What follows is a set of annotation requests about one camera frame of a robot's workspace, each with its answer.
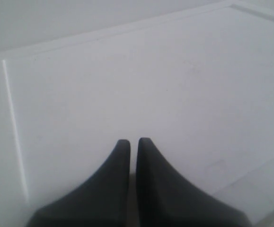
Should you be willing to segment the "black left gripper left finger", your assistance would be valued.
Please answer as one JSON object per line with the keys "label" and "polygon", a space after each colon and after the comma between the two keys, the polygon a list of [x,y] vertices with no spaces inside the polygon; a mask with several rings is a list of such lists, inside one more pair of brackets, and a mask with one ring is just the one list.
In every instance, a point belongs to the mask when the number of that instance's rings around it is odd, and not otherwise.
{"label": "black left gripper left finger", "polygon": [[124,227],[130,178],[130,142],[119,140],[82,185],[37,210],[30,227]]}

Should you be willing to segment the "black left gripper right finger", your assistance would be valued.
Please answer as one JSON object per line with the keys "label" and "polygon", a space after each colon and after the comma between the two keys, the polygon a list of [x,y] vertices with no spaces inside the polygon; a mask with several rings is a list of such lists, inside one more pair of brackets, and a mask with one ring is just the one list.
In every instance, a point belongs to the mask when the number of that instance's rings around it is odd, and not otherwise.
{"label": "black left gripper right finger", "polygon": [[136,194],[141,227],[248,227],[242,211],[185,179],[150,138],[140,138]]}

